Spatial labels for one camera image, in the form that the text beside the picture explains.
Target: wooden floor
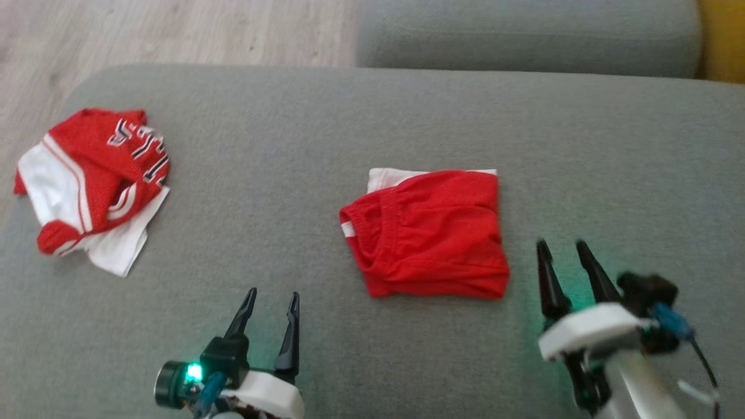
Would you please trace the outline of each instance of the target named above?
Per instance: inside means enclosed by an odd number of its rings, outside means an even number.
[[[71,90],[126,63],[352,66],[358,0],[0,0],[0,226]]]

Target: gray sofa cushion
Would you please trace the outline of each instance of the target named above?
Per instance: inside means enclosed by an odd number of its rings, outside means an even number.
[[[19,199],[0,236],[4,418],[184,418],[155,406],[157,371],[197,358],[252,286],[256,367],[273,361],[301,294],[308,418],[578,418],[567,373],[538,351],[541,236],[578,306],[591,292],[577,237],[613,277],[631,268],[679,284],[727,411],[745,409],[745,333],[725,321],[745,317],[741,86],[132,66],[83,83],[60,118],[82,107],[144,107],[165,134],[171,194],[124,279],[82,255],[39,254]],[[338,210],[374,166],[499,170],[503,300],[368,297]],[[678,377],[706,387],[690,350],[656,366],[671,388]],[[678,398],[692,417],[708,411]]]
[[[692,77],[695,0],[366,0],[357,64]]]

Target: glowing green light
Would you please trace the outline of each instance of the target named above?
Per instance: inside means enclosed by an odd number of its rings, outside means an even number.
[[[202,365],[189,364],[186,368],[186,378],[193,381],[202,381]]]

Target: yellow fabric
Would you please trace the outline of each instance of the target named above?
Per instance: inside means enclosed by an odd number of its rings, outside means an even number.
[[[703,18],[702,76],[745,84],[745,0],[699,0]]]

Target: gray couch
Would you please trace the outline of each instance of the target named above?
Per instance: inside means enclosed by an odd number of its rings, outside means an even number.
[[[693,77],[696,0],[363,0],[357,64]]]
[[[172,192],[130,275],[39,254],[19,199],[0,236],[0,416],[184,418],[157,408],[168,359],[194,359],[248,288],[250,361],[276,355],[301,294],[298,386],[309,418],[581,418],[542,362],[535,241],[582,306],[573,242],[607,271],[680,287],[725,412],[745,410],[745,88],[515,72],[130,66],[87,80],[82,107],[144,107]],[[368,297],[337,211],[367,169],[494,167],[512,268],[500,301]],[[690,349],[667,384],[706,377]],[[710,411],[676,394],[693,418]]]

